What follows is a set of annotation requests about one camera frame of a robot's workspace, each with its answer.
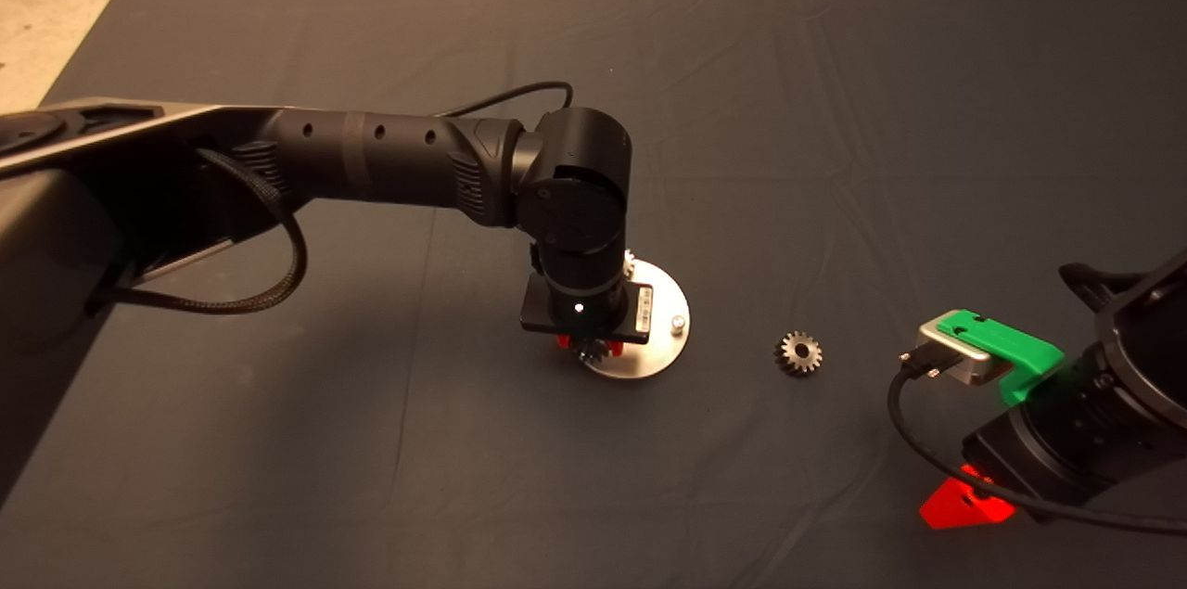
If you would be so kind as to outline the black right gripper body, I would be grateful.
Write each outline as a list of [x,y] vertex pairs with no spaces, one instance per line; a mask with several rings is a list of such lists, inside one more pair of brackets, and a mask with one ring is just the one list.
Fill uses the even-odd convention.
[[1035,499],[1085,505],[1142,471],[1142,417],[1102,353],[1027,391],[967,433],[963,458],[984,479]]

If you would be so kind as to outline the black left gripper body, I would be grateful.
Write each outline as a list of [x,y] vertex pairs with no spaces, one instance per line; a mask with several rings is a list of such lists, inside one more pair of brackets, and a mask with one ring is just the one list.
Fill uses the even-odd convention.
[[518,318],[531,332],[645,344],[652,310],[650,284],[611,279],[594,289],[564,289],[531,279]]

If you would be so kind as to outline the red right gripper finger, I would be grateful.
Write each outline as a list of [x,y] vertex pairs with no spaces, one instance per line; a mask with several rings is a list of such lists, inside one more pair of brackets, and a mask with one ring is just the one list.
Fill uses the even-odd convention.
[[1003,524],[1016,513],[1013,504],[982,494],[957,479],[945,479],[918,508],[932,530],[954,530]]

